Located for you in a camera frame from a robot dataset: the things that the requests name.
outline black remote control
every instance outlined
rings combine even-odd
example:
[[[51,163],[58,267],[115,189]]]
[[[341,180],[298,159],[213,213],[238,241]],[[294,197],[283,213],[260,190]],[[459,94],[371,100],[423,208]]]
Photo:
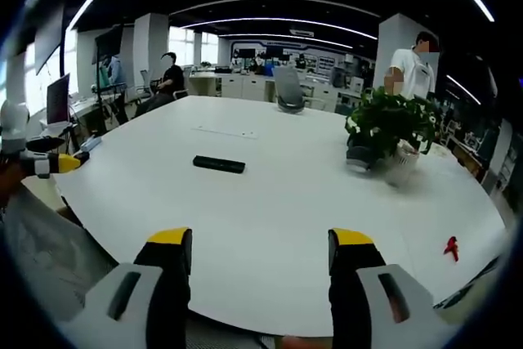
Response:
[[[243,173],[245,170],[245,163],[238,161],[230,161],[228,159],[214,159],[212,157],[203,157],[197,155],[193,159],[193,165],[195,167],[214,169],[217,171],[231,172],[231,173]]]

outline round table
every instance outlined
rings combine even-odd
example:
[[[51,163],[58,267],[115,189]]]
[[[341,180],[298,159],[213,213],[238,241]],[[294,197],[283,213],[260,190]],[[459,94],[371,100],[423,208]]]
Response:
[[[345,164],[345,119],[266,102],[189,96],[116,128],[80,169],[56,176],[85,228],[118,262],[155,232],[193,230],[191,310],[242,329],[331,336],[328,230],[370,236],[434,303],[497,255],[501,217],[451,157],[420,157],[400,190]],[[246,163],[197,168],[196,155]],[[459,262],[443,250],[451,236]]]

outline white shirt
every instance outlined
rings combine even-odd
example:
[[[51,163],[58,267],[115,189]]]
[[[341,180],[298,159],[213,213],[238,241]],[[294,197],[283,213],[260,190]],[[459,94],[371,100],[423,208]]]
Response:
[[[400,69],[403,73],[403,87],[400,92],[403,97],[409,100],[414,96],[427,98],[428,92],[436,90],[434,70],[412,49],[396,50],[391,67]]]

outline red object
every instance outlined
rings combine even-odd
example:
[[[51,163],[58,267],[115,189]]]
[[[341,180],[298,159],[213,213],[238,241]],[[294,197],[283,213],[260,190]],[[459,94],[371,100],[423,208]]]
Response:
[[[449,241],[447,241],[447,247],[445,248],[445,251],[443,254],[446,253],[452,253],[452,256],[454,257],[454,261],[457,262],[459,260],[458,257],[458,241],[456,240],[455,236],[452,236]]]

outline green leaves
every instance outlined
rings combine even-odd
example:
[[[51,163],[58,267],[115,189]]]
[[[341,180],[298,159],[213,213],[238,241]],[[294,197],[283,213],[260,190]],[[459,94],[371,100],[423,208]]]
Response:
[[[347,117],[345,129],[352,136],[358,134],[380,157],[394,154],[401,139],[416,148],[420,141],[427,141],[422,152],[426,154],[436,136],[435,112],[430,101],[391,96],[380,87],[371,97],[362,95],[362,104]]]

